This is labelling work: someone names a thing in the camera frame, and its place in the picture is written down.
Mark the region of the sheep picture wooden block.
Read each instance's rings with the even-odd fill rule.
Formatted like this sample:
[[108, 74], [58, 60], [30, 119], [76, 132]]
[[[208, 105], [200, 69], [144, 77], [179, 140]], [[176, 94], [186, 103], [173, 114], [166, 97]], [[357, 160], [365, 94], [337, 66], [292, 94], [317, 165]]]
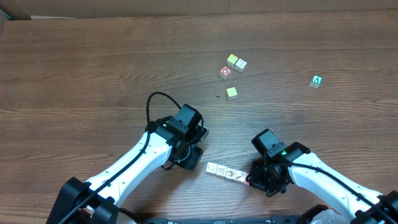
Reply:
[[206, 173], [215, 175], [217, 167], [218, 167], [217, 164], [208, 162], [206, 165]]

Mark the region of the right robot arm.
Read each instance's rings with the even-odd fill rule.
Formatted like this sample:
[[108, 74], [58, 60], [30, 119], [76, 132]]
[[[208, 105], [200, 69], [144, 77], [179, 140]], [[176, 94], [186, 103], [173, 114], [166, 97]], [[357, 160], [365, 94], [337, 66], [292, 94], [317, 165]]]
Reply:
[[251, 141], [262, 156], [252, 163], [247, 182], [271, 197], [289, 184], [324, 201], [305, 212], [298, 223], [397, 223], [397, 192], [383, 195], [363, 187], [326, 165], [308, 147], [286, 145], [265, 129]]

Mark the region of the acorn picture wooden block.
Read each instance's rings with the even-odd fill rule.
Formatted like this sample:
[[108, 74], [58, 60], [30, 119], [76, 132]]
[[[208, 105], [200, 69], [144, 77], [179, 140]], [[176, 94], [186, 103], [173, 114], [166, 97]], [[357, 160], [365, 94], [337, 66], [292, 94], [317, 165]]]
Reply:
[[224, 177], [225, 177], [225, 179], [234, 181], [235, 177], [236, 177], [236, 169], [227, 167]]

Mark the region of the hammer picture wooden block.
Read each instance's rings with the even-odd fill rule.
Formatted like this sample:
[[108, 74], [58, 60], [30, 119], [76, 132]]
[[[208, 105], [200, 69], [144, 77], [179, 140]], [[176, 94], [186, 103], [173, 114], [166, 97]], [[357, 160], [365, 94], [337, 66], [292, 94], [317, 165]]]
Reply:
[[237, 170], [234, 176], [234, 181], [246, 184], [246, 177], [248, 173], [245, 171]]

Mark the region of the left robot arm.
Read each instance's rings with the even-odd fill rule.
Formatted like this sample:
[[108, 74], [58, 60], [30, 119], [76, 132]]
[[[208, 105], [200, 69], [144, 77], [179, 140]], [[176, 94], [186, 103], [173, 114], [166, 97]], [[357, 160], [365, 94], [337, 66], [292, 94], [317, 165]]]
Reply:
[[175, 116], [151, 121], [139, 142], [113, 165], [85, 182], [72, 177], [61, 188], [48, 223], [134, 223], [120, 207], [155, 169], [170, 162], [195, 170], [203, 154], [197, 147], [208, 128], [203, 116], [184, 104]]

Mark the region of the letter M wooden block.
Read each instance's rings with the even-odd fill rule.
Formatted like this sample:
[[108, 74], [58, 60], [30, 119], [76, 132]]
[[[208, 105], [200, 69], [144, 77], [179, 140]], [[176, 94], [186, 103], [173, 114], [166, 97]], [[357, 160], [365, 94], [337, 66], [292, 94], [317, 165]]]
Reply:
[[226, 166], [218, 164], [217, 167], [216, 167], [215, 175], [224, 178], [225, 175], [226, 175], [226, 171], [227, 171], [227, 167]]

